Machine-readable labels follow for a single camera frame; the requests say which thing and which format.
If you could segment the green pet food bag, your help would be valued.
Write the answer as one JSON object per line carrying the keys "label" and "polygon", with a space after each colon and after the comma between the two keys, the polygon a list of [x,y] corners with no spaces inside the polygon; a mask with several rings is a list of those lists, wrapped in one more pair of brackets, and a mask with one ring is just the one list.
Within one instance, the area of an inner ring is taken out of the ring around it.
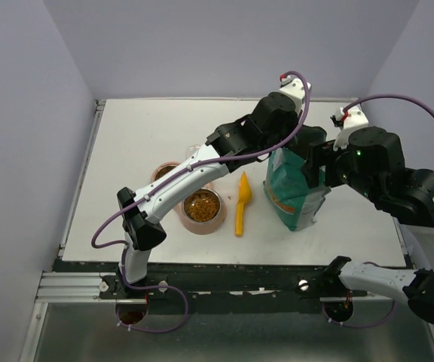
{"label": "green pet food bag", "polygon": [[304,159],[294,152],[279,148],[270,155],[264,193],[282,223],[291,232],[301,231],[315,223],[315,216],[331,192],[319,172],[318,186],[310,188],[301,166]]}

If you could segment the yellow plastic scoop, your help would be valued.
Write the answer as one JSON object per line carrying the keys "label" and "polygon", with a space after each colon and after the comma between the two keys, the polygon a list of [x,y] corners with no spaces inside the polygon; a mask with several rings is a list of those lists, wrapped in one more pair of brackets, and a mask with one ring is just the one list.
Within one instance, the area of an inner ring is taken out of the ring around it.
{"label": "yellow plastic scoop", "polygon": [[249,184],[246,172],[243,172],[239,181],[237,206],[234,223],[234,234],[237,237],[243,235],[244,213],[246,205],[252,200],[252,188]]}

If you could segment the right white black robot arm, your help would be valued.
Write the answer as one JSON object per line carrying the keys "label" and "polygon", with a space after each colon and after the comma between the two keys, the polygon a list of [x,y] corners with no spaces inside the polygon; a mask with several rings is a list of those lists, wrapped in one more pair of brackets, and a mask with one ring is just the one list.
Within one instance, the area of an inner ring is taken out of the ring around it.
{"label": "right white black robot arm", "polygon": [[379,127],[351,133],[346,148],[336,141],[312,143],[301,168],[309,186],[319,172],[331,188],[347,185],[408,228],[430,264],[428,269],[390,269],[336,257],[310,282],[319,296],[362,290],[406,304],[434,325],[434,171],[405,166],[399,137]]}

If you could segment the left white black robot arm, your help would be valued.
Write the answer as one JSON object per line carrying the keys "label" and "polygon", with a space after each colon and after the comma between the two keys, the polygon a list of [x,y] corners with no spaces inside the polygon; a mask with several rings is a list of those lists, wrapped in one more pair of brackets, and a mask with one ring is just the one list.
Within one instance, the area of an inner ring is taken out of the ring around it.
{"label": "left white black robot arm", "polygon": [[283,148],[300,134],[310,107],[310,85],[280,88],[259,100],[254,110],[218,126],[185,162],[142,189],[117,193],[127,238],[117,289],[127,298],[142,292],[151,250],[167,234],[161,220],[206,184]]}

